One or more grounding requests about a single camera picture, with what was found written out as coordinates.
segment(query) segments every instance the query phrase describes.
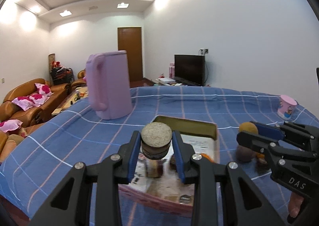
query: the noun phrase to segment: tray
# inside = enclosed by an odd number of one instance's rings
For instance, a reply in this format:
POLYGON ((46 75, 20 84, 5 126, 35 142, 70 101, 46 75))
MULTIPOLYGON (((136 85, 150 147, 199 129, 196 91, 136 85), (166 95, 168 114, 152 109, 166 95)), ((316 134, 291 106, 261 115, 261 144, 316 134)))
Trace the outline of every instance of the tray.
MULTIPOLYGON (((214 123, 188 120, 158 115, 153 121, 162 122, 172 130, 181 132, 184 142, 193 146, 196 153, 205 153, 216 163, 220 161, 220 148, 217 126, 214 123)), ((173 147, 164 157, 163 175, 160 178, 147 178, 144 163, 138 161, 135 177, 129 185, 119 185, 122 194, 146 206, 172 214, 191 217, 194 200, 194 185, 184 185, 175 170, 169 166, 173 147)))

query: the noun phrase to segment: pink pitcher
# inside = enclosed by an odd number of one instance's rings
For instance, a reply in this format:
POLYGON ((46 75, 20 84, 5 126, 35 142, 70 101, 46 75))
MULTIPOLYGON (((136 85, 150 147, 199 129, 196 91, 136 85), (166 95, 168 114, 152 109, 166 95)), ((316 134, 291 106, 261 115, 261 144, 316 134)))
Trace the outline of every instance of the pink pitcher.
POLYGON ((126 51, 90 55, 86 64, 89 102, 105 120, 132 112, 126 51))

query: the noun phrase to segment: tv screen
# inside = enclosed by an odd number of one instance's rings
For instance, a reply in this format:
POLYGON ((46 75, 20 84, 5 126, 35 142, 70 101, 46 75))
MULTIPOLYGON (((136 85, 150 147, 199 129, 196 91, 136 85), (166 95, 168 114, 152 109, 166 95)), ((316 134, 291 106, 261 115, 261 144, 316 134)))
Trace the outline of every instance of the tv screen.
POLYGON ((205 56, 175 55, 175 80, 187 80, 197 85, 205 83, 205 56))

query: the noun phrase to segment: brown wooden door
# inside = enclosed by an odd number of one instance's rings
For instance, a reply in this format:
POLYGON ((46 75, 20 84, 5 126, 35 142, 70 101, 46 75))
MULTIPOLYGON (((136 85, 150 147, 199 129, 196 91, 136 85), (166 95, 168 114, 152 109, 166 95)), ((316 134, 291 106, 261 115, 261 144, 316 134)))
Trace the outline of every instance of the brown wooden door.
POLYGON ((117 28, 117 44, 118 50, 127 51, 130 81, 143 80, 142 28, 117 28))

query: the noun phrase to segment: white wall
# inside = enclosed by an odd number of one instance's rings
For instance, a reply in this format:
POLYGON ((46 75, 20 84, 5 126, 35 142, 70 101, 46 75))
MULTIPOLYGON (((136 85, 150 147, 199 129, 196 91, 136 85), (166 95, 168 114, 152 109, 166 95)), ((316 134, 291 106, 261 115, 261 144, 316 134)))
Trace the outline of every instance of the white wall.
POLYGON ((49 25, 7 0, 0 10, 0 103, 7 93, 35 78, 49 79, 49 25))
POLYGON ((117 51, 118 27, 142 27, 144 63, 144 22, 142 13, 92 14, 51 24, 50 53, 75 77, 85 68, 89 55, 117 51))
POLYGON ((287 94, 319 117, 319 22, 306 0, 156 0, 144 26, 147 78, 208 48, 208 84, 287 94))

